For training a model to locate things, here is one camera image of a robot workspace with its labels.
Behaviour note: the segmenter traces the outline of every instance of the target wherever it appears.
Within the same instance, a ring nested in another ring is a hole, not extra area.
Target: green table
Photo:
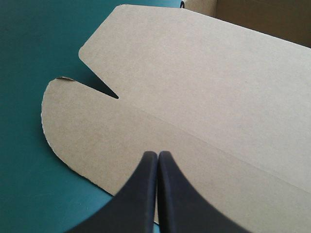
[[[0,232],[63,232],[111,199],[55,156],[40,112],[57,76],[108,91],[78,51],[125,3],[179,7],[180,0],[0,1]]]

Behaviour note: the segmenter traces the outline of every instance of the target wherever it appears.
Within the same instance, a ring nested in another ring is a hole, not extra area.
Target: cardboard box
[[[181,7],[311,47],[309,0],[185,0]]]
[[[252,232],[311,229],[311,49],[176,8],[115,8],[79,51],[118,96],[51,81],[44,134],[111,194],[146,150]]]

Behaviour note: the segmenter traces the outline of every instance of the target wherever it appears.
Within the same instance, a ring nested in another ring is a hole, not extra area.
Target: cardboard flap
[[[310,193],[78,82],[50,82],[42,124],[57,156],[111,194],[144,151],[170,150],[197,191],[248,230],[308,232],[311,227]]]

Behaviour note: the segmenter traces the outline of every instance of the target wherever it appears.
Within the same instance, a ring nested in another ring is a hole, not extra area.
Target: black plastic tip
[[[152,233],[156,200],[157,155],[145,152],[136,170],[102,209],[69,233]]]
[[[157,182],[161,233],[248,233],[193,188],[168,151],[159,155]]]

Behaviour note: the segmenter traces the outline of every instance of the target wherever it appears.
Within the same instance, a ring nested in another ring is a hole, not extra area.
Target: cardboard
[[[79,56],[118,96],[56,79],[42,124],[69,167],[115,194],[146,150],[253,232],[311,228],[311,49],[196,12],[117,7]]]
[[[310,0],[184,0],[186,9],[311,47]]]
[[[141,153],[170,150],[197,191],[253,232],[308,232],[311,195],[124,101],[78,82],[50,82],[44,134],[71,169],[112,194]]]

